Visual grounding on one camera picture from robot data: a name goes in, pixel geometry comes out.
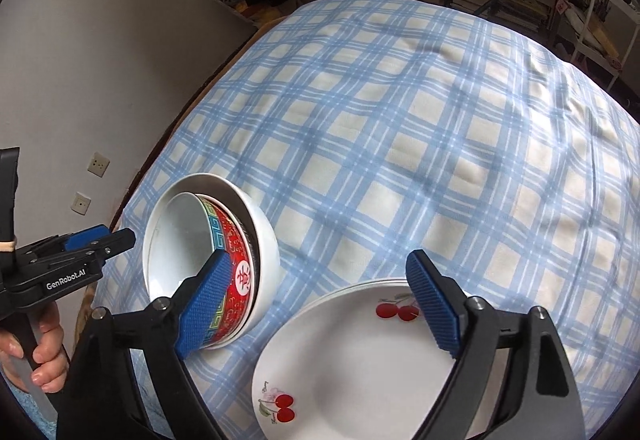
blue gripper pad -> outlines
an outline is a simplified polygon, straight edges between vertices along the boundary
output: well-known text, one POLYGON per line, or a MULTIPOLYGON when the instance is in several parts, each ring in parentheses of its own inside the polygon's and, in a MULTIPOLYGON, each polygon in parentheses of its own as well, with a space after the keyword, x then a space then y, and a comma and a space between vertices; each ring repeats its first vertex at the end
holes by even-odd
POLYGON ((406 259, 406 280, 438 348, 456 358, 461 343, 458 317, 415 253, 411 253, 406 259))
POLYGON ((82 249, 89 243, 95 242, 95 240, 99 240, 100 238, 104 238, 109 234, 109 229, 105 225, 97 225, 90 229, 85 229, 84 231, 80 231, 79 233, 74 233, 69 236, 68 240, 65 242, 65 250, 76 251, 78 249, 82 249))
POLYGON ((231 267, 231 257, 222 255, 180 314, 175 351, 181 359, 186 359, 202 346, 209 325, 231 283, 231 267))

rubber band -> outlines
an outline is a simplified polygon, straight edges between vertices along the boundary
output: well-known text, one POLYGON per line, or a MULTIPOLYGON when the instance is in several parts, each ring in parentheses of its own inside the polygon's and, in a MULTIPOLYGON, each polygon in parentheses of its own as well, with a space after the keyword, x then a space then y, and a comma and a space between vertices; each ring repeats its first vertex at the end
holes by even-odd
POLYGON ((13 242, 0 242, 0 253, 12 253, 15 250, 15 239, 13 242))

cherry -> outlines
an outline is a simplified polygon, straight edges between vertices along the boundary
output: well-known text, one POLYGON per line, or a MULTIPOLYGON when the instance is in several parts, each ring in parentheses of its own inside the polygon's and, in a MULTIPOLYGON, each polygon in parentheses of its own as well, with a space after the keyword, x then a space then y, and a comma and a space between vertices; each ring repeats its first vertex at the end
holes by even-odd
POLYGON ((380 303, 376 306, 376 314, 382 319, 389 319, 398 313, 398 305, 393 303, 380 303))
POLYGON ((402 321, 413 321, 418 315, 420 315, 420 311, 413 305, 401 306, 398 309, 398 317, 402 321))
POLYGON ((291 422, 296 417, 296 414, 289 407, 283 407, 276 416, 279 422, 291 422))
POLYGON ((293 404, 293 397, 286 393, 278 395, 275 401, 276 406, 278 407, 289 407, 293 404))

plaid pattern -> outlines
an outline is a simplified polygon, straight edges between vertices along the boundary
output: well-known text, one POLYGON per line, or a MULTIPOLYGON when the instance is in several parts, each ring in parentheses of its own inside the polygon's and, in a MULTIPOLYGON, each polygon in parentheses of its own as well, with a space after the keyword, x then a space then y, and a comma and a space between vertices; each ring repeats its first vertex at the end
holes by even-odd
POLYGON ((149 214, 210 171, 260 203, 282 256, 265 319, 188 359, 231 438, 262 438, 250 383, 276 330, 338 287, 401 276, 418 247, 499 308, 550 311, 593 433, 640 368, 638 136, 591 80, 511 30, 412 0, 314 2, 181 125, 124 212, 141 239, 105 268, 95 305, 148 303, 149 214))

power outlet plate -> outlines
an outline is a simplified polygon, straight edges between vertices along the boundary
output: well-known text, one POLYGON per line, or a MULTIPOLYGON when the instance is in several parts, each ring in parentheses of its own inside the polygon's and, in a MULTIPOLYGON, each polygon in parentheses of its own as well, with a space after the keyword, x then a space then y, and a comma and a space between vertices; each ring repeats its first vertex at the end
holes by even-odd
POLYGON ((102 177, 104 175, 104 172, 107 170, 110 162, 111 160, 107 159, 104 155, 96 152, 91 158, 89 167, 86 170, 90 171, 94 175, 102 177))
POLYGON ((83 194, 76 193, 76 197, 74 198, 74 202, 71 204, 71 210, 75 211, 79 215, 84 216, 86 211, 89 208, 89 204, 91 203, 91 199, 83 194))

